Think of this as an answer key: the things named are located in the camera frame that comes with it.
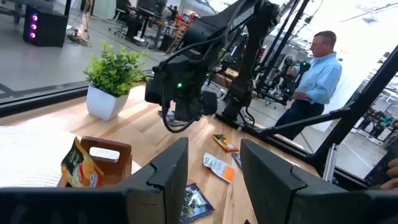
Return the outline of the person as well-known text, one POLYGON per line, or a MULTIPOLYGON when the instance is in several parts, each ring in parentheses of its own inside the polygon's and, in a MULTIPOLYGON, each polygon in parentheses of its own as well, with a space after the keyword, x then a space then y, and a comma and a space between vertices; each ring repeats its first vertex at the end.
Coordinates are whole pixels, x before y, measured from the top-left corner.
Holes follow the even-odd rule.
POLYGON ((336 34, 330 30, 314 35, 310 50, 310 69, 301 76, 292 94, 291 107, 277 120, 276 126, 321 115, 330 102, 341 78, 342 66, 336 58, 336 34))

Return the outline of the wooden tea box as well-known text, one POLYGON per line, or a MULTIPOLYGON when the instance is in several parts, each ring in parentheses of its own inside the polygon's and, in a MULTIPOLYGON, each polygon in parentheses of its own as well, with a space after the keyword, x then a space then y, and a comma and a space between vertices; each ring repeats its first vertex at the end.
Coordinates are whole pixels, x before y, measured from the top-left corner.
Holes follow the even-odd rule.
MULTIPOLYGON (((107 152, 116 153, 115 159, 106 159, 104 156, 93 156, 90 154, 95 164, 104 172, 103 185, 101 187, 116 185, 131 175, 132 157, 130 145, 88 136, 79 140, 89 154, 95 149, 105 149, 107 152)), ((57 186, 72 187, 63 175, 57 186)))

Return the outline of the blue foil tea packet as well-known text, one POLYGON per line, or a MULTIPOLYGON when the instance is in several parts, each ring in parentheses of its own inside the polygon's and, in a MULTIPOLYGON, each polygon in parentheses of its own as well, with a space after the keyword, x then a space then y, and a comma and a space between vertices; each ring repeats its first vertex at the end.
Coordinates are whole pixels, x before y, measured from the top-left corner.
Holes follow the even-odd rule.
POLYGON ((185 126, 186 124, 188 124, 187 121, 179 121, 179 120, 175 119, 174 115, 175 115, 174 111, 167 112, 167 114, 165 115, 165 121, 164 121, 164 124, 166 126, 181 127, 181 126, 185 126))

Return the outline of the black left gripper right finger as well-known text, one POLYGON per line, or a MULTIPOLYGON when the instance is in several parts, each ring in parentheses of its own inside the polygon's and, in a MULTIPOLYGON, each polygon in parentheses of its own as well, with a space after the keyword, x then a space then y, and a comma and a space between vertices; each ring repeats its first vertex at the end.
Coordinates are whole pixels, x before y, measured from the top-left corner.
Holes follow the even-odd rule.
POLYGON ((398 190, 347 191, 248 139, 240 157, 258 224, 398 224, 398 190))

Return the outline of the white orange tea packet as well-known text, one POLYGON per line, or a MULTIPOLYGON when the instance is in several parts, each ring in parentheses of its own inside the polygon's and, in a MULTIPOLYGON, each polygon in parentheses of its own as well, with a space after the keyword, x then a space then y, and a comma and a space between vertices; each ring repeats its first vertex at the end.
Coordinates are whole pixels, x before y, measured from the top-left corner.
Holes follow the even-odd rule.
POLYGON ((212 170, 219 178, 231 183, 234 177, 234 168, 226 162, 217 159, 215 156, 205 153, 203 156, 203 165, 212 170))

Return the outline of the dark blue tea packet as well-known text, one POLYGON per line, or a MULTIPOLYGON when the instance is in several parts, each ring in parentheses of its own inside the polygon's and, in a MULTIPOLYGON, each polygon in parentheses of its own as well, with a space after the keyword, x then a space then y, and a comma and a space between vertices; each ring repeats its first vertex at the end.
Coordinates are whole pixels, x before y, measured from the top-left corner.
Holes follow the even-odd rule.
POLYGON ((214 210, 214 207, 197 184, 189 184, 185 188, 184 203, 179 224, 189 224, 199 218, 211 215, 214 210))

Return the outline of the black handheld device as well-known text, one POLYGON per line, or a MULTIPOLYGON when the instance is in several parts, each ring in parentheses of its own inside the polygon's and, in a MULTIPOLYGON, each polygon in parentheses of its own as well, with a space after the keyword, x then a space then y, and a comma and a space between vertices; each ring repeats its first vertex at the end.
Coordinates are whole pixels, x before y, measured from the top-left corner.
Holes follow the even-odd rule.
POLYGON ((391 179, 387 174, 388 163, 398 157, 398 149, 391 149, 374 166, 370 173, 364 178, 369 186, 381 185, 391 179))

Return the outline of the person's hand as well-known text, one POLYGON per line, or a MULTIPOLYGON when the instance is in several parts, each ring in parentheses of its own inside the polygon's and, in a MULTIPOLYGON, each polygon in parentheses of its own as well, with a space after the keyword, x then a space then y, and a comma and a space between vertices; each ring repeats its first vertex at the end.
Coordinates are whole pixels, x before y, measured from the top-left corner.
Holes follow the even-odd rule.
POLYGON ((388 171, 387 174, 391 177, 391 180, 388 180, 384 184, 380 186, 382 190, 398 190, 398 157, 393 159, 388 163, 388 171))

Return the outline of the yellow red mango tea packet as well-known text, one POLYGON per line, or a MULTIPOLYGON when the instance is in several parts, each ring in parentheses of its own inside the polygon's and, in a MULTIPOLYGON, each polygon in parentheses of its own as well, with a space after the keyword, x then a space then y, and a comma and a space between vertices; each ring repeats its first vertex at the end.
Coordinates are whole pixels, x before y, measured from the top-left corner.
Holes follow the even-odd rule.
POLYGON ((61 162, 62 175, 72 187, 99 188, 104 172, 95 164, 90 154, 76 137, 61 162))

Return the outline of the orange green tea packet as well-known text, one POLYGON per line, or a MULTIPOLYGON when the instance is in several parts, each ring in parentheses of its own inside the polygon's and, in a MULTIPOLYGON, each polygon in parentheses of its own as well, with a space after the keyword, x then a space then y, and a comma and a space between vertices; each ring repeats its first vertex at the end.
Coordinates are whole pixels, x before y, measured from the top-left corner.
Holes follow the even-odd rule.
POLYGON ((239 149, 231 141, 227 140, 223 134, 214 134, 213 138, 226 152, 239 151, 239 149))

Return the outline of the wooden ladder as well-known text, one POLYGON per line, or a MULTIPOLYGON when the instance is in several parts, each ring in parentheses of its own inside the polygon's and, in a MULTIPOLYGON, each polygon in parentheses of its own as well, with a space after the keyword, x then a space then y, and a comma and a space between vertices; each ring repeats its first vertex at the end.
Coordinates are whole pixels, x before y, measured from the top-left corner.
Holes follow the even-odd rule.
POLYGON ((172 42, 171 46, 169 47, 169 49, 165 52, 166 54, 171 54, 172 52, 175 51, 175 49, 178 47, 178 45, 180 44, 186 30, 189 28, 189 22, 188 21, 184 21, 184 20, 177 20, 177 30, 175 31, 175 39, 172 42))

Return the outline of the green plant in white pot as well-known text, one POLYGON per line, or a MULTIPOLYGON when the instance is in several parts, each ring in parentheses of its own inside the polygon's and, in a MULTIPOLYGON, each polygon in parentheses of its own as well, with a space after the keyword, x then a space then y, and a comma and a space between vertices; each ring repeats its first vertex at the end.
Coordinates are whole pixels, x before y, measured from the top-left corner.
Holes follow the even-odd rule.
POLYGON ((90 64, 83 70, 89 83, 86 107, 90 115, 109 121, 121 112, 131 89, 147 81, 142 57, 142 52, 126 47, 116 51, 107 42, 103 42, 99 56, 90 55, 90 64))

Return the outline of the black computer tower pink lights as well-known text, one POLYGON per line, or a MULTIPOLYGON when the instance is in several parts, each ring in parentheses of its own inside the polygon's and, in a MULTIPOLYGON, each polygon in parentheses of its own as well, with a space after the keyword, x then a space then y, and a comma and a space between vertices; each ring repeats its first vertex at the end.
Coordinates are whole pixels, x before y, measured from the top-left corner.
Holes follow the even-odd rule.
POLYGON ((63 47, 68 17, 53 9, 27 6, 22 38, 36 47, 63 47))

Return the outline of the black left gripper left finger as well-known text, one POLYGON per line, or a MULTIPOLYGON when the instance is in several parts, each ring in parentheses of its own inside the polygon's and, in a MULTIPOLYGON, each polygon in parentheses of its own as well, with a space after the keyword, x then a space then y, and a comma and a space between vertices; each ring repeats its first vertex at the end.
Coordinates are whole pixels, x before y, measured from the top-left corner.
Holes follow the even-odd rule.
POLYGON ((0 189, 0 224, 179 224, 187 175, 180 138, 109 187, 0 189))

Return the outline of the purple blue tea packet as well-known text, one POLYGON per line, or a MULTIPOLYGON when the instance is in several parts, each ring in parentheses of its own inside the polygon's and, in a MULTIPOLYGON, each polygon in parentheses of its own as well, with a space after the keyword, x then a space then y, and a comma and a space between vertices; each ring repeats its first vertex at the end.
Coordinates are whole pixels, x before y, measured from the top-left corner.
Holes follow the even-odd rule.
POLYGON ((231 153, 231 156, 233 157, 233 159, 234 159, 235 163, 237 164, 237 166, 238 166, 240 169, 242 169, 240 154, 237 153, 237 152, 232 152, 232 153, 231 153))

